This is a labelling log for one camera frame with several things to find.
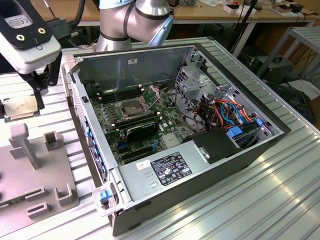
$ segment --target warning label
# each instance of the warning label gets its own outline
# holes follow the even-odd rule
[[[172,184],[192,174],[189,166],[178,151],[169,156],[152,161],[151,166],[163,186]]]

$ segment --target desk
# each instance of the desk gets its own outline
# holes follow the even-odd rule
[[[291,133],[246,169],[116,239],[256,239],[258,236],[263,239],[274,236],[320,239],[320,132],[216,41],[202,37],[167,40],[164,45],[195,42],[215,55],[291,128]],[[134,43],[132,47],[144,48],[146,45]],[[90,49],[73,48],[65,49],[63,53],[87,52]],[[220,84],[225,83],[216,69],[210,67],[207,71]],[[108,218],[98,214],[91,197],[95,186],[71,120],[61,79],[57,86],[48,89],[49,94],[44,97],[44,110],[48,111],[46,121],[36,121],[38,125],[34,124],[36,127],[30,131],[38,132],[39,136],[51,129],[63,133],[80,203],[1,240],[113,240]],[[17,75],[0,77],[1,97],[11,98],[17,93],[22,96],[32,91]]]
[[[251,32],[257,23],[301,23],[306,22],[307,27],[313,26],[320,16],[314,14],[293,17],[282,17],[270,10],[271,5],[259,3],[263,9],[249,16],[246,27],[241,39],[239,40],[233,55],[237,57],[248,40]],[[174,9],[175,24],[233,24],[237,23],[239,15],[228,13],[223,10],[222,5],[211,7],[203,2],[198,1],[195,7],[177,6]]]
[[[53,15],[44,4],[43,0],[31,0],[33,6],[40,13],[44,20],[48,21]],[[48,3],[56,17],[66,17],[73,20],[78,10],[79,0],[48,0]],[[233,55],[238,56],[244,47],[248,37],[257,23],[301,23],[307,22],[307,27],[311,27],[320,16],[308,15],[305,19],[300,16],[282,17],[272,10],[271,5],[261,4],[263,9],[251,15],[241,39],[239,40]],[[195,7],[176,6],[173,12],[175,24],[234,24],[238,22],[239,15],[228,13],[223,10],[222,5],[211,7],[198,1]],[[85,8],[79,26],[99,26],[100,13],[92,0],[85,1]]]
[[[75,18],[79,6],[79,0],[47,0],[54,15],[57,18],[66,17],[68,21]],[[54,16],[46,7],[43,0],[31,0],[32,5],[45,20],[51,20]],[[92,0],[86,0],[84,11],[79,26],[99,26],[100,12]]]

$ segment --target barcode sticker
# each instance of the barcode sticker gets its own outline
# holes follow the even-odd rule
[[[136,64],[137,62],[138,62],[138,58],[128,60],[128,64]]]
[[[147,160],[144,160],[144,161],[141,161],[141,162],[138,162],[135,164],[136,165],[136,168],[140,171],[142,169],[145,169],[147,167],[151,167],[150,165],[150,160],[147,159]]]

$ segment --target aluminum extrusion table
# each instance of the aluminum extrusion table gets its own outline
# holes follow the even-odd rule
[[[291,133],[248,168],[113,238],[108,218],[91,198],[94,183],[64,97],[61,79],[43,100],[42,116],[29,118],[30,136],[56,130],[64,135],[80,204],[13,232],[12,239],[320,239],[320,132],[278,97],[216,41],[169,40],[165,45],[201,43],[290,128]],[[134,44],[135,48],[145,47]],[[90,50],[67,49],[67,53]],[[211,75],[223,78],[212,68]],[[16,75],[0,78],[0,98],[30,93]],[[0,130],[8,128],[3,122]]]
[[[262,67],[257,72],[257,76],[261,77],[266,69],[268,68],[269,64],[272,62],[272,60],[275,58],[276,54],[280,51],[282,46],[286,43],[288,38],[292,36],[295,38],[295,41],[290,46],[290,48],[286,51],[284,56],[288,59],[289,56],[293,53],[295,48],[299,43],[303,43],[310,49],[314,50],[318,54],[320,54],[320,27],[314,26],[314,27],[289,27],[282,38],[279,40],[279,42],[276,44],[274,49],[272,50],[269,57],[266,59],[266,61],[263,63]],[[316,70],[320,68],[320,61],[307,73],[306,79],[310,78],[312,73],[314,73]]]

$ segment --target blue connector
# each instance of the blue connector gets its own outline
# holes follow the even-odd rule
[[[157,145],[158,145],[158,142],[155,142],[152,144],[152,151],[157,150]]]
[[[100,195],[100,202],[105,204],[108,202],[108,199],[113,196],[111,189],[106,189],[99,192]]]
[[[256,124],[259,125],[259,127],[261,127],[261,125],[264,124],[264,122],[263,122],[261,119],[259,119],[259,118],[257,118],[257,119],[255,120],[255,122],[256,122]]]
[[[84,135],[86,137],[88,137],[89,136],[89,132],[90,132],[90,128],[87,126],[86,129],[85,129]]]
[[[239,134],[242,134],[243,133],[243,131],[240,129],[240,127],[238,127],[238,126],[234,126],[234,127],[231,127],[231,128],[229,128],[229,130],[228,130],[228,134],[230,135],[230,137],[235,137],[235,136],[237,136],[237,135],[239,135]]]

